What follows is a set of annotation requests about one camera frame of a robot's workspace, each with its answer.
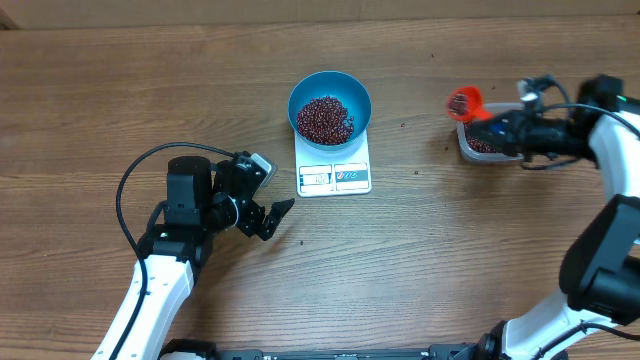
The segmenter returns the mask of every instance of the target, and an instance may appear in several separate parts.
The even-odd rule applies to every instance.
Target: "red beans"
[[[353,130],[353,116],[335,97],[312,99],[298,112],[298,132],[316,144],[344,144]]]
[[[473,151],[485,154],[497,153],[497,151],[491,146],[469,135],[469,124],[464,124],[464,136],[467,138],[467,143]]]
[[[456,94],[449,100],[449,112],[456,116],[462,116],[467,113],[467,96],[465,94]]]

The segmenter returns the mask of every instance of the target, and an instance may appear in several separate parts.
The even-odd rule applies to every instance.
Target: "blue bowl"
[[[353,116],[353,134],[349,141],[340,145],[321,145],[308,140],[298,132],[298,112],[312,99],[332,96]],[[307,76],[293,89],[289,97],[289,123],[293,130],[309,145],[326,151],[347,148],[360,137],[371,122],[373,107],[367,89],[356,78],[339,71],[321,71]]]

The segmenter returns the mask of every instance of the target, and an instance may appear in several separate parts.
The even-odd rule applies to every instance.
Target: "wooden table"
[[[557,287],[602,182],[587,163],[465,163],[446,96],[476,84],[489,102],[516,101],[516,80],[545,73],[572,94],[616,75],[640,96],[637,16],[5,31],[0,46],[2,359],[95,351],[134,264],[114,198],[142,152],[169,141],[260,152],[280,171],[257,200],[295,196],[287,99],[325,69],[372,95],[373,192],[298,199],[270,242],[218,237],[169,338],[279,351],[476,341]],[[130,178],[134,236],[184,154],[200,153],[167,150]],[[600,334],[570,353],[637,359],[640,347]]]

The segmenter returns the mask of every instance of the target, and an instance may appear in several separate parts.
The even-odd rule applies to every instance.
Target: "wall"
[[[635,14],[640,0],[0,0],[9,28]]]

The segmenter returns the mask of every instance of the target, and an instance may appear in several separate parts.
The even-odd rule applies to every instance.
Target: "clear container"
[[[520,103],[493,103],[485,104],[484,108],[493,114],[501,114],[509,110],[521,110],[522,104]],[[458,130],[458,143],[460,144],[460,153],[462,157],[471,163],[476,164],[509,164],[522,160],[522,155],[516,157],[507,156],[499,153],[479,153],[469,146],[467,137],[464,135],[464,124],[461,122],[456,123],[456,129]]]

